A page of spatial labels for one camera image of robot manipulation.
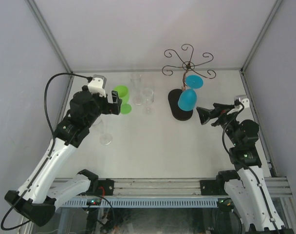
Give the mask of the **green plastic wine glass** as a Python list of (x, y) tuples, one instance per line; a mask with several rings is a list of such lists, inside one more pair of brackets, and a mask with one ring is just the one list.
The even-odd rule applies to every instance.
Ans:
[(129, 89), (125, 85), (118, 85), (114, 89), (118, 93), (119, 98), (122, 100), (120, 113), (127, 115), (131, 112), (131, 105), (129, 104)]

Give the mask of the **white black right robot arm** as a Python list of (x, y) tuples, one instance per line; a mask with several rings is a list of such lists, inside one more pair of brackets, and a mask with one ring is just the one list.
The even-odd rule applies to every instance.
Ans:
[(253, 120), (237, 121), (245, 109), (236, 100), (233, 105), (214, 103), (213, 109), (197, 107), (202, 125), (214, 119), (213, 127), (222, 127), (222, 141), (229, 137), (234, 145), (227, 149), (234, 170), (220, 171), (216, 189), (227, 194), (237, 209), (247, 234), (289, 234), (270, 197), (262, 163), (256, 149), (259, 125)]

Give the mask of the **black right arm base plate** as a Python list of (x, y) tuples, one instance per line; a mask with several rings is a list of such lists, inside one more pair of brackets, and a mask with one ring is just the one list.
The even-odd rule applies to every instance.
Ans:
[(218, 180), (200, 180), (200, 189), (201, 195), (205, 196), (227, 195), (223, 188), (223, 184)]

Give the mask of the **blue plastic wine glass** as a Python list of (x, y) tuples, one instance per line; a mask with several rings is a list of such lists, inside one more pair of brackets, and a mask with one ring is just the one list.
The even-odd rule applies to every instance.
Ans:
[(196, 89), (200, 89), (204, 84), (203, 79), (198, 75), (189, 75), (185, 78), (187, 88), (182, 92), (178, 100), (178, 107), (183, 111), (191, 111), (197, 102)]

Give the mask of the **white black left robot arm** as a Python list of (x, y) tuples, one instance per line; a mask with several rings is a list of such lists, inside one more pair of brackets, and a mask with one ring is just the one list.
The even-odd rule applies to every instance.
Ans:
[(90, 127), (101, 115), (120, 114), (122, 100), (112, 91), (94, 93), (88, 86), (74, 94), (64, 119), (57, 125), (53, 139), (35, 170), (17, 191), (9, 190), (4, 199), (11, 208), (39, 227), (47, 224), (56, 210), (81, 193), (93, 195), (99, 189), (98, 175), (87, 169), (79, 171), (63, 185), (51, 185), (60, 168), (90, 133)]

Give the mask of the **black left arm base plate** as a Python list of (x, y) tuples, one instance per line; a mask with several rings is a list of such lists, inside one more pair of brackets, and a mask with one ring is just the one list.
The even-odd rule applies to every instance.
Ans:
[(101, 179), (91, 182), (89, 189), (86, 191), (88, 195), (113, 195), (114, 191), (114, 180), (111, 179)]

